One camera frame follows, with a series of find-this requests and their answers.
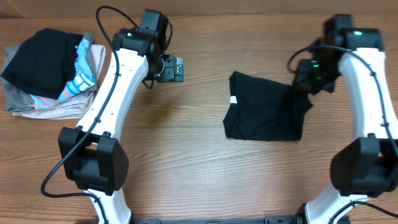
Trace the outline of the black t-shirt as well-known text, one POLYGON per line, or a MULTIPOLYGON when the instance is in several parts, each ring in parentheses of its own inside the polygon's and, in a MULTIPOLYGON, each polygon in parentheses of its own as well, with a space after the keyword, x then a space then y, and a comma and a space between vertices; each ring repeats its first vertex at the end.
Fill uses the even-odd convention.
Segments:
POLYGON ((306 92, 237 71, 229 78, 229 89, 229 109, 223 120, 228 138, 301 140, 305 113, 313 106, 306 92))

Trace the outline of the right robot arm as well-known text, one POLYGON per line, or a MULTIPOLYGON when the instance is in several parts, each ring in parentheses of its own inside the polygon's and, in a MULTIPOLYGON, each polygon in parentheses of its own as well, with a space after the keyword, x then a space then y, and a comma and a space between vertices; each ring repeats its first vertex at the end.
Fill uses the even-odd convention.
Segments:
POLYGON ((333 92, 345 79, 353 114, 353 141, 330 164, 330 184, 303 204, 293 223, 348 223, 348 212, 397 188, 397 116, 385 74, 386 54, 378 29, 357 28, 349 14, 323 25, 307 47, 310 59, 294 70, 296 89, 333 92))

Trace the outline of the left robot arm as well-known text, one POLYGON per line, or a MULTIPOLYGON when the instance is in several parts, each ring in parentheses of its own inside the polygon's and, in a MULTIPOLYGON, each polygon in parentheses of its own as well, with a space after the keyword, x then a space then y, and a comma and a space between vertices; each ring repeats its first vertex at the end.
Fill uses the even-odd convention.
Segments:
POLYGON ((139 85, 182 82, 183 59, 165 52, 172 23, 145 9, 140 24, 111 39, 111 61, 93 104, 75 128, 58 137, 67 179, 93 202, 99 223, 133 223, 123 193, 129 159, 120 144, 124 120, 139 85))

